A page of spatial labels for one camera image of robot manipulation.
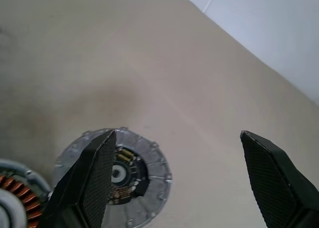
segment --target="copper winding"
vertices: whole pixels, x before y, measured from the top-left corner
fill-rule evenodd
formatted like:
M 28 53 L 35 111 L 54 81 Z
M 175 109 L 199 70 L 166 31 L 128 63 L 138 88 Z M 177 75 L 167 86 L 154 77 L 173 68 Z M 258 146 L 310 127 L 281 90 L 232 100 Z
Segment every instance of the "copper winding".
M 16 195 L 21 200 L 28 219 L 28 228 L 36 228 L 42 215 L 41 203 L 36 194 L 24 183 L 4 175 L 0 175 L 0 187 Z

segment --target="beige floor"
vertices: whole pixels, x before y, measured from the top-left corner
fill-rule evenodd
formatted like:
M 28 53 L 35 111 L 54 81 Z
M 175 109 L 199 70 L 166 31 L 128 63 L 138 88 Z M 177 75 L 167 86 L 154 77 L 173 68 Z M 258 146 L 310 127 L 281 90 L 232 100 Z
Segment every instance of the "beige floor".
M 49 179 L 82 132 L 128 126 L 174 175 L 152 228 L 265 227 L 243 129 L 319 187 L 318 107 L 188 1 L 0 0 L 0 26 L 0 157 Z

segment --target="copper coil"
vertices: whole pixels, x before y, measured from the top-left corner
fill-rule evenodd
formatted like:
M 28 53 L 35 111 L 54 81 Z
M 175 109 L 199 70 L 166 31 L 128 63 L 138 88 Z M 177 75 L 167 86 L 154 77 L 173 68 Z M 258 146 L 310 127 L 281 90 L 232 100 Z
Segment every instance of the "copper coil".
M 23 203 L 26 215 L 28 217 L 28 228 L 36 228 L 38 220 L 42 215 L 41 203 L 36 194 L 24 183 L 16 181 L 12 177 L 0 176 L 0 185 L 12 194 L 16 195 Z

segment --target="white wall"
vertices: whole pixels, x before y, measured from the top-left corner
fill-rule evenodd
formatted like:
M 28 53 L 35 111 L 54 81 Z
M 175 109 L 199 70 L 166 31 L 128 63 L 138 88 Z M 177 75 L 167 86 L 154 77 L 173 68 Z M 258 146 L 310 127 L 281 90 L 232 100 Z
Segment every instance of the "white wall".
M 319 0 L 190 0 L 319 104 Z

